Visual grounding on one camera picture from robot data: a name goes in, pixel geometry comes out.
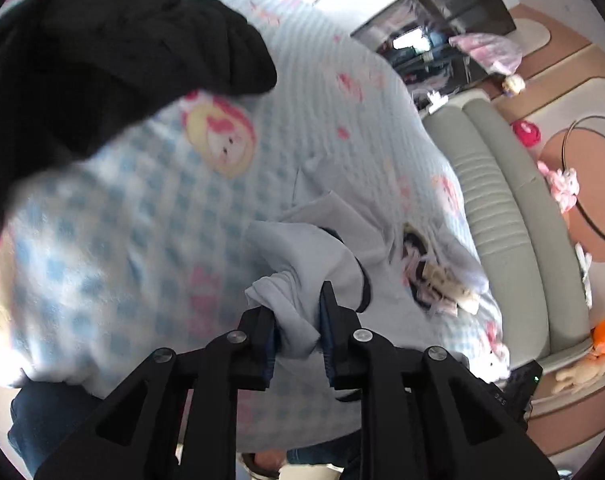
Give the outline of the blue checked cartoon bedsheet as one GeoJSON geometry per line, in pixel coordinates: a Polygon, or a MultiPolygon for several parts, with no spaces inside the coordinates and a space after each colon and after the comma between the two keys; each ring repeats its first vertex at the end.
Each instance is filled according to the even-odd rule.
{"type": "MultiPolygon", "coordinates": [[[[24,0],[10,0],[0,17],[24,0]]],[[[474,257],[461,185],[378,55],[295,0],[218,0],[276,68],[260,96],[194,90],[94,155],[13,188],[0,234],[0,386],[66,382],[104,398],[153,350],[232,330],[270,274],[246,240],[294,206],[326,157],[394,226],[445,226],[474,257]]],[[[478,377],[510,373],[499,306],[423,309],[435,344],[478,377]]]]}

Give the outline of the dark glass cabinet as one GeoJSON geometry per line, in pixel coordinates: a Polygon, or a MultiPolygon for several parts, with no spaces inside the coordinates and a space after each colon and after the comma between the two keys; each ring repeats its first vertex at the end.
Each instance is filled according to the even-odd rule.
{"type": "Polygon", "coordinates": [[[505,36],[515,29],[502,0],[396,0],[351,37],[391,64],[421,110],[429,105],[429,92],[449,96],[488,76],[451,38],[471,32],[505,36]]]}

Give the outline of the printed cartoon t-shirt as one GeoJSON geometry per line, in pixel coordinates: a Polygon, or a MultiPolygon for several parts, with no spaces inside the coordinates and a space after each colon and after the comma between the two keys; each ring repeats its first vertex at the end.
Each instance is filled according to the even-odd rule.
{"type": "Polygon", "coordinates": [[[320,348],[324,283],[365,327],[419,350],[436,341],[425,307],[474,314],[489,289],[477,258],[448,228],[394,226],[326,157],[300,167],[293,208],[252,222],[246,240],[271,270],[246,289],[248,304],[274,313],[290,360],[320,348]]]}

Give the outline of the black garment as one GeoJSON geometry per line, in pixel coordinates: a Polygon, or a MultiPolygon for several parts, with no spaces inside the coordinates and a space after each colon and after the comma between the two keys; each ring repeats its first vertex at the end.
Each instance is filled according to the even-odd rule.
{"type": "Polygon", "coordinates": [[[13,188],[181,96],[260,96],[260,33],[218,0],[24,0],[0,17],[0,234],[13,188]]]}

